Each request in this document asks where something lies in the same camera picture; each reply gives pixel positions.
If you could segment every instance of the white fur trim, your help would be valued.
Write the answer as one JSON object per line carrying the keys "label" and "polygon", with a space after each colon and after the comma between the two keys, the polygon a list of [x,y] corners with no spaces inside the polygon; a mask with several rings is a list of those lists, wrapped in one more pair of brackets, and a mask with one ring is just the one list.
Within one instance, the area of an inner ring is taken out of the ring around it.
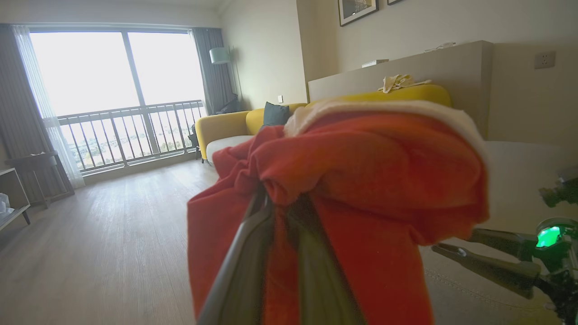
{"label": "white fur trim", "polygon": [[478,153],[488,166],[486,143],[477,131],[476,124],[462,110],[448,108],[428,101],[386,101],[386,102],[344,102],[321,101],[309,107],[301,107],[285,124],[286,137],[303,134],[320,118],[342,112],[395,112],[410,113],[431,117],[452,128],[460,134]]}

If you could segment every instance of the sheer curtain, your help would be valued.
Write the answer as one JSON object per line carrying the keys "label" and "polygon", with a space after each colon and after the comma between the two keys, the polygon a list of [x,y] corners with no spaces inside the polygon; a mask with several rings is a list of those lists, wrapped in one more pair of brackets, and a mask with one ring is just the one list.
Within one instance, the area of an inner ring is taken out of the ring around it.
{"label": "sheer curtain", "polygon": [[[195,41],[195,35],[193,35],[192,33],[192,29],[189,29],[187,31],[188,36],[191,38],[191,41],[193,42],[193,44],[195,45],[195,48],[197,49],[197,55],[198,55],[198,47],[197,47],[197,42]],[[207,115],[213,115],[213,113],[211,113],[211,110],[209,109],[209,106],[207,104],[207,98],[206,98],[206,94],[207,94],[207,86],[205,84],[205,76],[203,75],[203,66],[201,63],[201,56],[199,56],[199,65],[201,66],[201,76],[203,78],[203,94],[201,95],[201,98],[197,98],[200,99],[203,102],[203,107],[205,108],[205,112],[207,113]]]}
{"label": "sheer curtain", "polygon": [[62,161],[62,165],[71,181],[72,187],[75,189],[83,187],[84,179],[76,165],[76,160],[72,155],[68,142],[60,130],[58,117],[50,104],[48,93],[46,92],[44,83],[42,82],[42,75],[40,74],[40,68],[36,60],[34,48],[32,47],[32,40],[30,39],[30,30],[28,30],[28,27],[26,26],[13,25],[12,31],[16,37],[16,43],[18,44],[18,49],[22,56],[22,61],[24,62],[28,82],[30,83],[30,88],[34,94],[34,98],[36,99],[40,115],[42,115],[42,120],[44,121],[44,126],[46,127],[46,132],[48,133],[50,142],[52,143],[54,150],[58,151],[58,156]]}

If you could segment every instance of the white shelf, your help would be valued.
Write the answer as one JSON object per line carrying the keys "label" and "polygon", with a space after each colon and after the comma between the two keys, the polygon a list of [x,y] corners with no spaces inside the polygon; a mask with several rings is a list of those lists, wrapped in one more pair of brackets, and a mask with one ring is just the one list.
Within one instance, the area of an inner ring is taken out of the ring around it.
{"label": "white shelf", "polygon": [[30,204],[23,206],[19,209],[14,209],[11,214],[5,216],[4,218],[0,219],[0,230],[6,227],[12,220],[16,219],[16,217],[20,216],[26,209],[30,208]]}
{"label": "white shelf", "polygon": [[9,168],[9,169],[4,169],[4,170],[0,170],[0,176],[9,173],[11,171],[16,171],[14,168]]}

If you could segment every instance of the picture frame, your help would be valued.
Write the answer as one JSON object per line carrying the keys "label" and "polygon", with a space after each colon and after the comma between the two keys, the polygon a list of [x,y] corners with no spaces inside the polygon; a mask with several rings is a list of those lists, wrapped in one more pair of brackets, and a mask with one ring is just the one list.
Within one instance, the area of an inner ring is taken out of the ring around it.
{"label": "picture frame", "polygon": [[341,27],[379,10],[379,0],[338,0]]}

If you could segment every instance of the yellow sofa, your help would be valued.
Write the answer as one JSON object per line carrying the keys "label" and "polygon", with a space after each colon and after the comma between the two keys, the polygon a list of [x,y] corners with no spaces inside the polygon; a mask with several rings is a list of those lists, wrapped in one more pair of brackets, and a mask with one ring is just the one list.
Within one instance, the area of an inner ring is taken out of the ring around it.
{"label": "yellow sofa", "polygon": [[[293,113],[296,109],[305,105],[307,104],[298,103],[288,106],[291,113]],[[212,157],[207,156],[207,145],[213,141],[240,136],[250,137],[257,134],[263,126],[264,113],[265,109],[260,108],[243,112],[205,116],[199,119],[195,124],[195,132],[197,133],[199,148],[201,149],[203,159],[211,161]]]}
{"label": "yellow sofa", "polygon": [[[343,96],[337,99],[355,102],[422,100],[451,107],[450,94],[443,87],[435,84],[402,88],[389,94],[385,94],[382,91],[373,91],[371,93]],[[289,109],[292,113],[301,106],[313,104],[315,103],[291,104]],[[213,141],[221,141],[222,143],[219,143],[218,147],[222,149],[247,141],[251,136],[257,134],[263,125],[264,111],[265,109],[262,108],[248,112],[206,116],[198,120],[195,124],[195,130],[203,159],[210,160],[212,158],[207,155],[207,146]]]}

